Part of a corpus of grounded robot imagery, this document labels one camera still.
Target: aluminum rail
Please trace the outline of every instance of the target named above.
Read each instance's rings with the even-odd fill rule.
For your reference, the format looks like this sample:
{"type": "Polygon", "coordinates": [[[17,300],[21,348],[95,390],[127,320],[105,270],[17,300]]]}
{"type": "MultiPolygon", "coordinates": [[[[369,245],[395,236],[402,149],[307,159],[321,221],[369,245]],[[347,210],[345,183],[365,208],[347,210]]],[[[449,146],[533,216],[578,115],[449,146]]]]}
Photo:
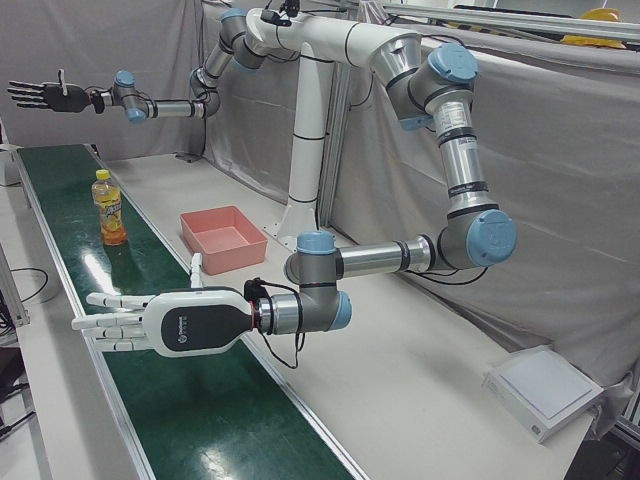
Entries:
{"type": "MultiPolygon", "coordinates": [[[[357,9],[358,2],[353,0],[310,0],[313,3],[336,8],[357,9]]],[[[621,41],[640,41],[640,25],[635,23],[605,22],[602,20],[582,20],[579,18],[556,18],[519,13],[494,13],[449,8],[421,7],[417,5],[398,5],[382,3],[384,9],[391,14],[423,17],[429,20],[527,30],[583,37],[607,38],[621,41]]]]}

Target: orange juice bottle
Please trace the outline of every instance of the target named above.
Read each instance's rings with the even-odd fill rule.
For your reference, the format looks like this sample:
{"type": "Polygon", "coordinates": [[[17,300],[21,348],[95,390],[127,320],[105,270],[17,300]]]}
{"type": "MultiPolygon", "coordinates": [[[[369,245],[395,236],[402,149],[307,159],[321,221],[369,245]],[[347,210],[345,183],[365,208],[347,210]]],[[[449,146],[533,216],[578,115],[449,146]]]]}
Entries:
{"type": "Polygon", "coordinates": [[[122,223],[122,198],[120,187],[111,179],[109,170],[97,170],[96,181],[91,186],[93,202],[100,213],[100,233],[105,245],[120,245],[127,241],[127,231],[122,223]]]}

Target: metal frame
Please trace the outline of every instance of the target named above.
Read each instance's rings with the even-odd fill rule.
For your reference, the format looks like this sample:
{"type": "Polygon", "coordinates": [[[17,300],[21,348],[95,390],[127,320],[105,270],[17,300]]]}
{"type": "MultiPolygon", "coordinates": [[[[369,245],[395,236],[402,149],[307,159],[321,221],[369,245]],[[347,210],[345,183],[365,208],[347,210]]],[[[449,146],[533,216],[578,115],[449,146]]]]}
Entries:
{"type": "Polygon", "coordinates": [[[29,313],[25,310],[20,300],[20,294],[16,288],[16,282],[11,275],[11,267],[9,267],[9,263],[7,262],[2,244],[0,244],[0,291],[2,292],[4,301],[7,303],[7,308],[9,308],[9,314],[15,327],[18,328],[23,325],[28,325],[30,323],[29,313]]]}
{"type": "MultiPolygon", "coordinates": [[[[85,145],[85,148],[89,152],[89,154],[95,159],[95,161],[102,167],[106,167],[104,162],[95,154],[92,148],[89,145],[85,145]]],[[[27,196],[27,199],[31,203],[33,211],[36,215],[36,219],[38,220],[38,224],[42,229],[44,234],[45,242],[47,243],[47,247],[51,252],[53,257],[54,264],[56,266],[56,270],[60,276],[60,280],[62,281],[62,285],[64,290],[69,298],[69,302],[71,303],[71,308],[75,316],[83,316],[85,315],[84,309],[82,308],[82,303],[80,302],[80,298],[78,297],[75,288],[73,287],[73,283],[71,282],[71,277],[69,272],[67,271],[64,262],[62,261],[62,255],[58,250],[58,247],[53,239],[53,235],[51,230],[49,229],[49,225],[47,224],[42,209],[40,207],[40,203],[38,201],[38,197],[35,194],[35,190],[31,185],[31,181],[26,172],[24,164],[22,163],[22,158],[20,157],[19,151],[17,153],[16,164],[18,166],[18,171],[20,172],[20,177],[22,178],[22,185],[27,196]]],[[[147,223],[149,228],[156,234],[158,239],[162,242],[165,248],[169,251],[169,253],[173,256],[173,258],[178,262],[178,264],[183,268],[185,272],[189,272],[189,266],[178,256],[178,253],[174,250],[171,244],[167,241],[167,239],[162,235],[162,233],[149,221],[147,216],[142,212],[142,210],[138,207],[138,205],[131,199],[131,197],[127,194],[127,192],[123,189],[122,195],[129,201],[131,206],[136,210],[136,212],[140,215],[140,217],[147,223]]],[[[135,431],[133,423],[127,413],[127,410],[124,406],[122,398],[118,392],[116,384],[111,376],[111,372],[107,366],[107,363],[104,359],[104,356],[101,352],[97,351],[94,346],[93,339],[88,337],[84,337],[85,343],[87,345],[87,349],[89,350],[89,354],[91,356],[91,360],[93,361],[94,367],[98,374],[98,378],[100,380],[100,384],[102,385],[102,389],[104,390],[107,403],[109,404],[109,408],[111,409],[111,413],[116,420],[118,425],[118,429],[122,435],[123,441],[127,450],[131,455],[131,459],[133,461],[134,467],[138,473],[138,477],[141,480],[154,480],[156,477],[153,473],[149,460],[142,448],[142,444],[140,443],[140,439],[135,431]]],[[[267,371],[269,376],[278,384],[278,386],[282,389],[285,395],[291,400],[296,409],[300,412],[300,414],[305,418],[305,420],[311,425],[313,430],[318,434],[318,436],[325,442],[325,444],[329,447],[329,449],[336,455],[338,460],[342,463],[345,469],[357,480],[369,480],[369,477],[364,473],[364,471],[358,466],[358,464],[351,458],[351,456],[346,452],[344,447],[340,445],[340,443],[336,440],[336,438],[329,432],[329,429],[318,419],[318,417],[313,413],[311,408],[309,408],[304,401],[295,393],[291,385],[285,380],[285,378],[278,372],[274,366],[262,355],[256,344],[251,340],[248,336],[243,335],[242,341],[249,348],[249,351],[253,354],[253,356],[258,360],[258,362],[263,366],[263,368],[267,371]]]]}
{"type": "MultiPolygon", "coordinates": [[[[332,7],[357,9],[354,0],[311,0],[314,3],[332,7]]],[[[556,18],[518,13],[493,13],[469,10],[456,10],[417,5],[398,5],[382,3],[384,9],[396,15],[424,17],[430,20],[444,20],[468,25],[478,25],[515,30],[537,31],[578,35],[584,37],[607,38],[612,40],[639,41],[640,27],[635,23],[605,22],[601,20],[582,20],[579,18],[556,18]]]]}

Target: black cable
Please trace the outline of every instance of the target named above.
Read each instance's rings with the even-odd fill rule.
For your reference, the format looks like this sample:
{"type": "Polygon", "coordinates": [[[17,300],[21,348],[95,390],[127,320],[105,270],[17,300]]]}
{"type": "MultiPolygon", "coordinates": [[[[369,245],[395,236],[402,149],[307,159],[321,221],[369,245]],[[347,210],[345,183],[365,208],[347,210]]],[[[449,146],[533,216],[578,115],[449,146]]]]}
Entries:
{"type": "Polygon", "coordinates": [[[289,63],[297,62],[300,59],[300,52],[293,52],[289,58],[282,58],[272,53],[267,55],[267,58],[273,63],[289,63]]]}
{"type": "Polygon", "coordinates": [[[21,392],[22,390],[29,388],[28,383],[17,383],[9,387],[0,387],[0,403],[6,402],[14,394],[21,392]]]}
{"type": "Polygon", "coordinates": [[[91,90],[91,89],[98,90],[98,91],[100,91],[101,93],[102,93],[102,92],[108,92],[108,91],[109,91],[109,89],[108,89],[108,88],[101,87],[100,85],[89,85],[87,88],[85,88],[85,89],[84,89],[84,91],[86,92],[86,91],[91,90]]]}
{"type": "Polygon", "coordinates": [[[362,100],[361,102],[350,104],[349,105],[349,110],[351,110],[353,108],[361,107],[362,105],[367,103],[367,100],[369,100],[369,98],[371,97],[371,92],[372,91],[373,91],[373,75],[371,75],[371,83],[369,84],[369,91],[367,92],[367,96],[364,97],[364,100],[362,100]]]}
{"type": "Polygon", "coordinates": [[[394,23],[396,23],[398,20],[400,19],[400,15],[392,15],[390,14],[384,22],[382,22],[382,25],[385,26],[389,26],[389,25],[393,25],[394,23]]]}
{"type": "Polygon", "coordinates": [[[335,10],[330,9],[320,9],[320,10],[300,10],[302,13],[308,13],[313,15],[315,13],[345,13],[347,11],[346,8],[336,8],[335,10]]]}
{"type": "Polygon", "coordinates": [[[442,43],[450,43],[447,42],[445,40],[442,40],[443,38],[449,39],[449,40],[454,40],[458,45],[461,45],[463,47],[467,47],[467,45],[462,41],[462,39],[458,38],[458,37],[454,37],[453,35],[447,35],[446,33],[434,33],[434,34],[423,34],[422,38],[432,38],[434,40],[437,40],[439,42],[442,43]]]}
{"type": "Polygon", "coordinates": [[[40,272],[44,275],[44,283],[42,284],[42,286],[36,290],[36,293],[29,295],[27,298],[25,299],[20,299],[21,302],[26,302],[27,300],[31,300],[33,297],[35,297],[36,295],[38,295],[40,292],[42,292],[42,290],[44,290],[44,287],[47,286],[47,283],[49,283],[49,274],[47,272],[45,272],[44,270],[42,270],[41,268],[34,268],[34,267],[25,267],[25,268],[12,268],[11,271],[12,272],[26,272],[26,271],[34,271],[34,272],[40,272]]]}
{"type": "Polygon", "coordinates": [[[11,430],[16,428],[22,422],[25,422],[29,418],[33,417],[35,414],[36,414],[36,412],[29,412],[24,417],[22,417],[20,420],[17,420],[16,422],[12,423],[11,425],[6,425],[6,426],[0,428],[0,438],[4,437],[6,434],[11,432],[11,430]]]}
{"type": "Polygon", "coordinates": [[[487,270],[489,270],[489,268],[485,267],[482,270],[482,272],[480,272],[478,275],[476,275],[471,280],[467,280],[466,282],[442,282],[440,280],[436,280],[435,278],[429,278],[426,273],[418,273],[418,272],[414,272],[412,270],[407,270],[407,273],[410,273],[412,275],[416,275],[416,276],[418,276],[420,278],[423,278],[423,279],[428,280],[428,281],[433,282],[433,283],[437,283],[439,285],[463,286],[463,285],[470,285],[470,284],[480,280],[484,276],[484,274],[487,273],[487,270]]]}
{"type": "Polygon", "coordinates": [[[258,280],[260,282],[260,285],[262,285],[262,286],[282,288],[283,290],[288,290],[289,292],[293,293],[293,295],[296,297],[296,300],[298,301],[298,328],[296,330],[295,340],[294,340],[294,347],[295,347],[295,357],[294,357],[294,359],[295,359],[295,363],[293,365],[291,365],[287,361],[285,361],[282,358],[280,358],[276,354],[276,352],[273,351],[273,348],[269,344],[269,341],[267,340],[267,337],[262,332],[262,328],[258,328],[258,333],[260,333],[260,336],[264,340],[264,343],[267,345],[267,348],[269,349],[269,352],[271,352],[271,355],[273,355],[273,357],[276,360],[278,360],[281,364],[283,364],[285,367],[290,368],[291,370],[295,370],[296,368],[298,368],[298,365],[299,365],[299,363],[298,363],[298,353],[300,353],[302,351],[302,349],[304,348],[304,341],[305,341],[305,338],[306,338],[305,333],[301,332],[302,325],[303,325],[303,317],[302,317],[302,304],[300,303],[300,295],[298,294],[297,291],[295,291],[293,288],[291,288],[291,287],[289,287],[287,285],[280,285],[278,283],[271,283],[271,282],[267,282],[267,281],[262,280],[262,279],[258,279],[258,280]]]}
{"type": "Polygon", "coordinates": [[[424,272],[423,275],[433,275],[434,277],[452,277],[459,271],[460,270],[454,270],[453,272],[449,272],[449,273],[424,272]]]}

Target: conveyor belt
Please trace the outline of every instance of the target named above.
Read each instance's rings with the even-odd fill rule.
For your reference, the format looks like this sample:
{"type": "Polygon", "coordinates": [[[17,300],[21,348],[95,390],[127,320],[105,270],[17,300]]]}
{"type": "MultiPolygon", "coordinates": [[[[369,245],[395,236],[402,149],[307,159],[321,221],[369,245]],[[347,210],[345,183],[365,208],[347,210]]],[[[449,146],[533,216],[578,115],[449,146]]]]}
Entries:
{"type": "MultiPolygon", "coordinates": [[[[90,192],[101,166],[85,146],[25,148],[19,156],[29,177],[25,188],[37,196],[62,273],[86,313],[106,311],[85,303],[92,291],[154,294],[188,286],[183,267],[127,198],[128,244],[102,245],[90,192]]],[[[170,198],[158,192],[158,201],[170,198]]],[[[171,360],[151,351],[104,357],[144,449],[142,463],[158,479],[353,478],[241,342],[208,357],[171,360]]]]}

